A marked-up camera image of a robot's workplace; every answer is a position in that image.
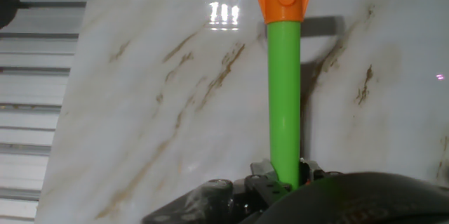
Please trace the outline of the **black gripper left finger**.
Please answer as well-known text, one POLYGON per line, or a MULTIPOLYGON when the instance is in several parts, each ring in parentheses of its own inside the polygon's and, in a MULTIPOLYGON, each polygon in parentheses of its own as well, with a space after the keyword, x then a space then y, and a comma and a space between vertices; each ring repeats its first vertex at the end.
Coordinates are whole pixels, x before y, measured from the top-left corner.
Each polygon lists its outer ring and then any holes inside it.
POLYGON ((254 224, 291 191, 268 160, 250 165, 251 174, 234 182, 203 183, 142 219, 142 224, 254 224))

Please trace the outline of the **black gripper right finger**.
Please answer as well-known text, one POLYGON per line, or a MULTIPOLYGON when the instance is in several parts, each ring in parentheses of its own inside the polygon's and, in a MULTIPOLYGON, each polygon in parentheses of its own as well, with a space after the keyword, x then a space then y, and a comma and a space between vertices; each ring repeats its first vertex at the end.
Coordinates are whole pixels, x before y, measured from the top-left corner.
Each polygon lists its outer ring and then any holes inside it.
POLYGON ((324 171, 315 161, 300 161, 300 184, 310 184, 315 180, 342 175, 339 171, 324 171))

